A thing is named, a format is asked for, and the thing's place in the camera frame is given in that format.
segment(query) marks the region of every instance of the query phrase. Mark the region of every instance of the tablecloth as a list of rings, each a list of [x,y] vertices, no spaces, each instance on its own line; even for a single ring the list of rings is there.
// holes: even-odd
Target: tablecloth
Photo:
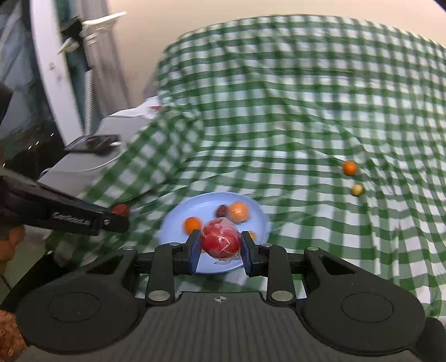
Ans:
[[[123,245],[152,251],[178,203],[232,191],[262,205],[269,242],[318,246],[446,321],[443,46],[368,21],[267,16],[184,34],[158,72],[159,116],[83,194],[129,204],[129,232],[54,233],[59,260],[87,263]],[[343,174],[345,160],[356,176]],[[355,183],[364,195],[351,194]],[[295,285],[304,296],[299,276]],[[266,281],[237,269],[177,277],[176,287],[265,290]]]

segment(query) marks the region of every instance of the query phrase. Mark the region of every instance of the plastic wrap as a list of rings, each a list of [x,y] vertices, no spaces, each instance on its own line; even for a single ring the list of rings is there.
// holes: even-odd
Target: plastic wrap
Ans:
[[[241,235],[227,218],[209,221],[201,230],[201,247],[212,256],[224,262],[240,257]]]

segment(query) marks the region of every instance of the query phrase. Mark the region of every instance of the red ball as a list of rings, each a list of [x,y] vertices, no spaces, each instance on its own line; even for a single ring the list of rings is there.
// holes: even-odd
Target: red ball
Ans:
[[[128,216],[130,214],[130,209],[126,204],[119,204],[116,205],[111,212],[118,216]]]
[[[215,259],[227,260],[240,255],[240,232],[226,218],[209,221],[201,232],[201,247]]]

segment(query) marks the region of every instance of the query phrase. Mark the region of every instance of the white wall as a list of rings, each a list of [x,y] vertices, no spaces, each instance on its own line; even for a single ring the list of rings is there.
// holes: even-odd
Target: white wall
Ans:
[[[446,45],[446,12],[434,0],[108,0],[127,11],[115,35],[134,105],[163,49],[182,33],[271,14],[348,16],[396,26]]]

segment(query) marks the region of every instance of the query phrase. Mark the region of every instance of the small orange ball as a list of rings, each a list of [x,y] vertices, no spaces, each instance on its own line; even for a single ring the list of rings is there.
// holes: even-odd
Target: small orange ball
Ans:
[[[249,209],[241,201],[234,202],[227,210],[229,218],[236,224],[240,224],[249,219]]]
[[[186,234],[190,235],[194,230],[201,230],[201,220],[196,217],[187,218],[183,226]]]
[[[342,169],[347,176],[355,176],[358,172],[358,166],[353,161],[344,162]]]

